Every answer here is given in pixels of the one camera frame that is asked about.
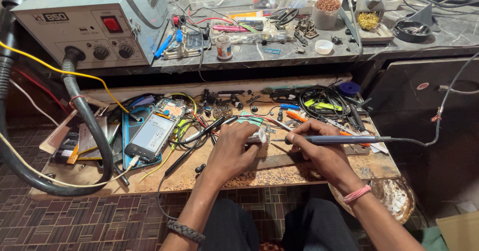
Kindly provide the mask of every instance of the white cable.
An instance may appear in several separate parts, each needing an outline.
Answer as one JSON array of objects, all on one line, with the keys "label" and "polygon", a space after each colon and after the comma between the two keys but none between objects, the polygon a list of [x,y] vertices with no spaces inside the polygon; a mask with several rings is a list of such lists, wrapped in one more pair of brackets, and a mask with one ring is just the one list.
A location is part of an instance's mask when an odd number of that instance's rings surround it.
[{"label": "white cable", "polygon": [[14,81],[12,81],[10,79],[10,82],[11,84],[13,84],[16,88],[18,88],[18,90],[20,90],[23,94],[25,94],[27,96],[27,98],[30,100],[30,102],[32,103],[33,107],[35,107],[39,112],[41,112],[43,115],[45,115],[46,117],[48,117],[55,125],[59,126],[57,121],[55,121],[50,115],[48,115],[47,113],[45,113],[44,111],[42,111],[42,109],[40,109],[36,104],[35,102],[33,101],[32,97],[30,95],[28,95],[27,92],[25,92],[25,90],[23,90],[18,84],[16,84]]},{"label": "white cable", "polygon": [[101,185],[104,185],[104,184],[108,184],[109,182],[112,182],[112,181],[115,181],[116,179],[122,177],[125,173],[129,172],[129,170],[131,168],[133,168],[133,166],[136,165],[136,163],[138,162],[138,158],[139,157],[138,155],[135,156],[131,162],[129,163],[128,165],[128,168],[123,172],[121,173],[120,175],[116,176],[115,178],[109,180],[109,181],[106,181],[106,182],[103,182],[103,183],[98,183],[98,184],[90,184],[90,185],[76,185],[76,184],[69,184],[69,183],[64,183],[62,181],[58,181],[58,180],[55,180],[51,177],[48,177],[47,175],[44,175],[42,174],[41,172],[39,172],[38,170],[34,169],[32,166],[30,166],[27,162],[25,162],[25,160],[18,154],[18,152],[15,150],[15,148],[13,148],[13,146],[11,146],[11,144],[7,141],[7,139],[3,136],[3,134],[0,132],[0,139],[10,148],[10,150],[15,154],[15,156],[20,160],[20,162],[22,162],[22,164],[25,165],[25,167],[27,167],[29,170],[33,171],[34,173],[38,174],[39,176],[45,178],[45,179],[48,179],[52,182],[55,182],[55,183],[58,183],[58,184],[62,184],[62,185],[65,185],[65,186],[70,186],[70,187],[95,187],[95,186],[101,186]]}]

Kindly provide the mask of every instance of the gray marble surface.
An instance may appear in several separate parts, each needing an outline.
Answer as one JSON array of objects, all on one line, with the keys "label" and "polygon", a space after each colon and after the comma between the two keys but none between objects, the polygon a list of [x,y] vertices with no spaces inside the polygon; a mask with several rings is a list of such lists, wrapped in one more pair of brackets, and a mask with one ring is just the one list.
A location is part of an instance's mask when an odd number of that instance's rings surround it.
[{"label": "gray marble surface", "polygon": [[[183,0],[182,6],[188,5],[188,0]],[[407,0],[408,3],[415,5],[420,4],[424,6],[423,2],[417,0]],[[248,7],[241,7],[237,10],[248,10]],[[466,6],[456,9],[462,12],[470,12],[479,10],[479,7]],[[451,13],[439,9],[433,9],[434,12]],[[387,11],[382,19],[382,22],[392,29],[396,23],[396,19],[404,17],[412,13],[412,10],[405,5],[400,6],[396,11]],[[201,15],[212,15],[211,11],[199,12]],[[386,60],[397,58],[419,58],[419,57],[437,57],[437,56],[454,56],[467,55],[477,52],[479,47],[479,13],[470,15],[455,15],[435,16],[440,32],[434,32],[433,35],[422,43],[408,43],[398,38],[385,45],[368,46],[365,45],[361,61],[365,61],[374,54],[373,60]],[[356,43],[349,43],[344,31],[346,27],[344,22],[338,17],[336,26],[330,30],[318,30],[319,36],[313,40],[308,40],[309,45],[302,47],[305,49],[304,54],[296,52],[296,46],[300,44],[299,41],[287,41],[285,44],[279,42],[268,43],[267,46],[262,46],[260,43],[253,44],[233,44],[233,57],[228,60],[221,60],[217,58],[217,51],[215,46],[212,50],[206,51],[204,54],[202,70],[228,70],[237,68],[250,67],[269,67],[269,66],[293,66],[306,64],[325,64],[325,63],[342,63],[353,62],[358,55],[358,46]],[[343,43],[334,46],[333,51],[328,55],[320,55],[314,51],[314,43],[317,40],[331,40],[331,36],[337,36],[345,39]],[[263,52],[264,48],[279,49],[280,54],[271,54]],[[102,69],[89,70],[88,74],[96,76],[108,75],[127,75],[127,74],[152,74],[152,73],[173,73],[198,71],[200,57],[189,57],[181,59],[164,60],[159,59],[153,62],[152,67],[129,67],[120,69]]]}]

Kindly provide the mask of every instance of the wooden board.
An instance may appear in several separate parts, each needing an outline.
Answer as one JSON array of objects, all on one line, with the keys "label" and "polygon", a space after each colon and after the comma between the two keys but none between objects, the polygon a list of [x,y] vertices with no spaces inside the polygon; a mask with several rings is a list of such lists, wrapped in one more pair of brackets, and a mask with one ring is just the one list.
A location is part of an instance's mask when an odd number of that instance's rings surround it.
[{"label": "wooden board", "polygon": [[[297,78],[290,78],[285,80],[288,82],[288,85],[295,85]],[[321,85],[328,85],[336,80],[336,76],[312,76],[310,81],[314,83],[319,83]],[[238,88],[237,82],[232,82],[230,85],[225,85],[222,83],[222,90],[247,90],[245,87],[247,84],[242,84],[241,89]],[[188,85],[181,85],[183,88],[187,88]],[[206,86],[199,86],[195,84],[196,88],[207,88]],[[190,93],[189,95],[198,95],[200,93]],[[259,92],[255,92],[254,95],[261,95]],[[243,97],[239,96],[239,99],[245,104],[244,111],[249,112],[249,105],[245,102],[251,98],[251,96]],[[262,95],[258,101],[270,101],[268,95]],[[266,114],[272,106],[278,105],[273,103],[260,103],[257,102],[254,104],[259,111],[258,114]],[[274,118],[277,117],[279,108],[273,109]],[[233,109],[234,114],[239,114],[240,112],[237,109]],[[374,126],[366,124],[366,128],[370,130],[375,130]],[[188,133],[196,132],[194,128],[191,128]],[[271,134],[271,138],[284,138],[287,134],[287,131],[282,129],[276,129],[276,134]],[[180,192],[185,190],[190,190],[195,185],[195,180],[197,174],[195,173],[195,168],[199,167],[203,163],[207,163],[209,154],[212,150],[213,145],[211,140],[208,139],[206,144],[195,150],[188,159],[179,166],[176,171],[167,178],[161,187],[161,192]],[[291,149],[290,145],[286,145],[283,142],[272,142],[269,145],[265,145],[263,149],[260,150],[258,157],[262,156],[273,156],[287,153]],[[170,148],[167,147],[163,156],[166,156],[170,151]],[[135,169],[126,174],[130,185],[125,186],[122,182],[113,181],[107,184],[103,189],[97,193],[92,194],[91,196],[109,196],[109,195],[121,195],[121,194],[144,194],[144,193],[154,193],[157,191],[158,184],[161,178],[164,175],[166,169],[176,161],[184,152],[184,149],[178,147],[170,156],[165,165],[160,168],[155,173],[148,176],[141,182],[138,182],[139,179],[144,176],[148,171],[154,169],[156,166],[147,167],[145,169]],[[400,176],[398,168],[394,164],[392,158],[389,155],[384,155],[382,153],[373,154],[367,156],[350,156],[349,157],[351,166],[353,170],[359,175],[361,179],[371,180],[371,179],[392,179]],[[78,170],[78,167],[87,164],[85,168],[81,171]],[[100,178],[100,173],[96,167],[94,161],[79,161],[74,166],[72,165],[60,165],[55,163],[47,163],[42,171],[43,173],[55,173],[58,180],[65,181],[73,184],[92,184]],[[261,187],[261,186],[285,186],[285,185],[299,185],[299,184],[312,184],[325,182],[314,168],[310,162],[293,165],[290,167],[283,168],[273,168],[265,169],[259,171],[246,172],[239,177],[227,182],[224,186],[225,189],[231,188],[247,188],[247,187]],[[48,195],[39,190],[33,189],[30,192],[30,197],[32,199],[47,199],[53,198],[54,196]]]}]

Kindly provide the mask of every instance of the pink string bracelet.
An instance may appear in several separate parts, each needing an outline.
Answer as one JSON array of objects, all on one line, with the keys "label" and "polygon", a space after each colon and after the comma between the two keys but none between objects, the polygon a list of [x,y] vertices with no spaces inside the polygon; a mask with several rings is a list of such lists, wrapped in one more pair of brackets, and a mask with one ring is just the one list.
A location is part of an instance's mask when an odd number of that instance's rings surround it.
[{"label": "pink string bracelet", "polygon": [[371,190],[371,187],[368,186],[368,185],[366,185],[365,187],[360,188],[360,189],[354,191],[353,193],[351,193],[351,194],[345,196],[345,197],[343,198],[343,201],[344,201],[345,204],[348,205],[350,202],[352,202],[353,200],[355,200],[355,199],[361,197],[362,195],[364,195],[364,193],[366,193],[366,192],[368,192],[368,191],[370,191],[370,190]]}]

